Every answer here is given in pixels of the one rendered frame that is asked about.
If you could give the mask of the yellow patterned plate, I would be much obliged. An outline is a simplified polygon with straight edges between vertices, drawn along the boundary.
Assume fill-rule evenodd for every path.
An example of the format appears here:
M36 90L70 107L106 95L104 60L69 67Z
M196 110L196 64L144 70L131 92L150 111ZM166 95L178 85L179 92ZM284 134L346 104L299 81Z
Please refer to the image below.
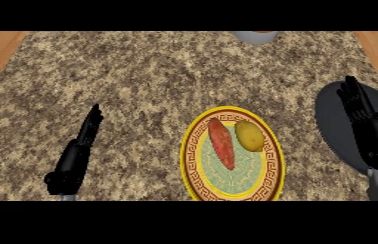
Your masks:
M243 108L206 110L185 130L179 171L199 201L271 201L278 198L284 162L277 138Z

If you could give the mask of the yellow lemon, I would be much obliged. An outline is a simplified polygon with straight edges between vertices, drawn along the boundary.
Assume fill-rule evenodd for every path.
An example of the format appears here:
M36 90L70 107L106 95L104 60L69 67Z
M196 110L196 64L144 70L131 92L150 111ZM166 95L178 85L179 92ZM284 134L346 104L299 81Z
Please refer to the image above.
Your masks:
M234 133L240 146L249 152L259 152L264 145L264 136L256 125L247 121L234 124Z

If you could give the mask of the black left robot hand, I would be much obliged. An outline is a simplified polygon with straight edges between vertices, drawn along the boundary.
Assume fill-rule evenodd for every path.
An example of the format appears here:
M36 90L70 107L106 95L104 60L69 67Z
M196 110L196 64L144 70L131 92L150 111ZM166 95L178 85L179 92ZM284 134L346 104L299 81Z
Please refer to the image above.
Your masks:
M86 171L89 150L103 120L98 105L94 104L85 116L76 138L63 149L54 171L44 177L50 195L76 195Z

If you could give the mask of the red sweet potato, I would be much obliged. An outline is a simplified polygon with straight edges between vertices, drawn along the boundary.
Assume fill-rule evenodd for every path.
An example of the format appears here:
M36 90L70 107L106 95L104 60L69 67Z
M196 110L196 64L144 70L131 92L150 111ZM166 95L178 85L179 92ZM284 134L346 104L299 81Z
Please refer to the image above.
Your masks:
M216 118L208 122L208 133L218 159L228 170L234 168L234 153L230 132Z

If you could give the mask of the grey round bowl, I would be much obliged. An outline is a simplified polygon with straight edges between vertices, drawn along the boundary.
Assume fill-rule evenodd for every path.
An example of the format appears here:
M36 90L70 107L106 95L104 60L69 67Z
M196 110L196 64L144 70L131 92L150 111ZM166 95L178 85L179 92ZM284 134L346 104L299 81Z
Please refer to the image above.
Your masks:
M244 43L252 45L261 45L268 43L274 39L277 32L275 31L267 31L267 32L234 31L233 34L237 37L237 39Z

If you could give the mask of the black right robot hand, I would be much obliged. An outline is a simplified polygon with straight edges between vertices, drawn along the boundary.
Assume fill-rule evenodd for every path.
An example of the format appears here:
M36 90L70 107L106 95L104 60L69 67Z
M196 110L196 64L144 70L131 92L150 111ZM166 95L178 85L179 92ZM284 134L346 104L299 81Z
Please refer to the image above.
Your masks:
M367 166L378 170L378 112L361 84L352 76L345 77L336 94L351 123L361 159Z

